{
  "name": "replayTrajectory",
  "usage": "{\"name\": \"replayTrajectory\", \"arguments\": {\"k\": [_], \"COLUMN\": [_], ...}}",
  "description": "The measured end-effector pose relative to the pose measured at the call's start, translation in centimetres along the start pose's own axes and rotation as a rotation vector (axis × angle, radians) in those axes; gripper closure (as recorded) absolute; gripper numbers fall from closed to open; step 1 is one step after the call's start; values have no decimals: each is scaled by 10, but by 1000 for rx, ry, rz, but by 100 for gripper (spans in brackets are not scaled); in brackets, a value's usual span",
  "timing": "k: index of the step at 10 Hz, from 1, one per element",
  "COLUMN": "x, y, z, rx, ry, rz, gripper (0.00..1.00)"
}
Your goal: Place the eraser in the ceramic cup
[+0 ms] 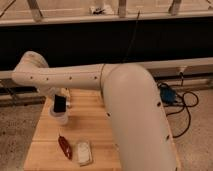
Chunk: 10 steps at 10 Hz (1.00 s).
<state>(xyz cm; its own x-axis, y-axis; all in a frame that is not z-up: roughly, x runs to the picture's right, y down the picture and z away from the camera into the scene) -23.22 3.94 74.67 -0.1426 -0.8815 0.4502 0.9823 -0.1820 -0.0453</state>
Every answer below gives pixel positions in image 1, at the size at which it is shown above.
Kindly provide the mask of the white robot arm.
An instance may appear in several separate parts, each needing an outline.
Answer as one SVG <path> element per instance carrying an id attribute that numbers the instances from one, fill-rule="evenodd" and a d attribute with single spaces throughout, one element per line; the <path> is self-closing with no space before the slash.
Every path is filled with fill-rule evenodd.
<path id="1" fill-rule="evenodd" d="M 42 55 L 27 51 L 12 71 L 12 80 L 49 97 L 62 88 L 99 90 L 122 171 L 178 171 L 160 92 L 143 66 L 120 63 L 51 68 Z"/>

